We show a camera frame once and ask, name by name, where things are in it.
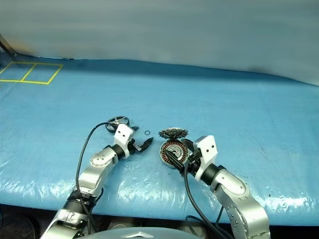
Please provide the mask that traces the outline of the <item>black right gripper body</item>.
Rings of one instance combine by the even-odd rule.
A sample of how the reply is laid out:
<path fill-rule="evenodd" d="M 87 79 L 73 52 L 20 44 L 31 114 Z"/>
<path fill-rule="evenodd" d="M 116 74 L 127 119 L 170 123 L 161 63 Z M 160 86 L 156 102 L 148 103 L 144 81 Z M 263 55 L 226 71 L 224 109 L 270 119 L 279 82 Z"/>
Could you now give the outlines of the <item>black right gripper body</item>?
<path fill-rule="evenodd" d="M 201 151 L 196 149 L 187 159 L 185 167 L 187 168 L 187 173 L 196 174 L 201 165 Z"/>

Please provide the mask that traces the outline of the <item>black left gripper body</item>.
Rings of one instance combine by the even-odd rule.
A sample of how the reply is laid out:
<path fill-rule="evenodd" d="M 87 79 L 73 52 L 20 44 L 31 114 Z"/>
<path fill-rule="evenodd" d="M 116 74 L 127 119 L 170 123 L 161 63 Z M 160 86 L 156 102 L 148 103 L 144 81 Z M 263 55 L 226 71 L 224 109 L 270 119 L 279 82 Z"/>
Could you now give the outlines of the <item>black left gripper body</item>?
<path fill-rule="evenodd" d="M 128 150 L 129 150 L 129 153 L 135 153 L 136 151 L 141 152 L 141 147 L 135 143 L 134 139 L 132 139 L 128 143 Z"/>

